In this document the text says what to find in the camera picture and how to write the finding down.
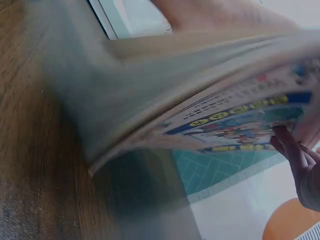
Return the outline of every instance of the wood grain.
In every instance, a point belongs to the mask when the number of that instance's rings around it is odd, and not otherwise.
[[[117,64],[103,41],[85,0],[0,1],[0,239],[200,238],[167,151],[112,161],[96,187],[89,177],[43,65],[53,47],[66,64]]]

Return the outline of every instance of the book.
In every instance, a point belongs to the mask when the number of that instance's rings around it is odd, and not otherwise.
[[[113,82],[124,96],[117,105],[122,113],[105,118],[110,147],[91,165],[91,174],[134,149],[274,151],[269,141],[276,126],[286,126],[308,147],[318,142],[319,31],[181,36],[110,43],[120,62],[113,71],[121,77]]]

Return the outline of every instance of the hand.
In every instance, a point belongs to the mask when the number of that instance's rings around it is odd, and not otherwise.
[[[270,144],[290,163],[300,203],[320,212],[320,154],[299,144],[284,127],[274,127]]]

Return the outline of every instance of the teal tiled pattern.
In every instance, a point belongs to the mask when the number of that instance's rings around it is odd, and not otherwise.
[[[194,194],[276,154],[266,152],[224,152],[211,155],[173,151],[187,195]]]

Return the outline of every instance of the magazine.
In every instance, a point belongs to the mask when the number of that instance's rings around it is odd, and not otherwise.
[[[139,126],[103,160],[96,161],[90,172],[94,173],[106,159],[141,148],[202,154],[274,151],[269,142],[277,126],[286,126],[297,141],[313,147],[320,136],[320,58],[315,51],[318,35],[250,38],[241,44],[231,42],[229,49],[225,44],[193,53],[205,58],[212,51],[220,53],[215,55],[220,59],[186,79],[179,91],[172,88],[163,94],[163,102],[174,102],[170,98],[173,91],[180,94],[177,99],[181,101],[173,107],[167,105],[163,112],[154,104],[157,117]],[[183,98],[184,90],[189,96]]]

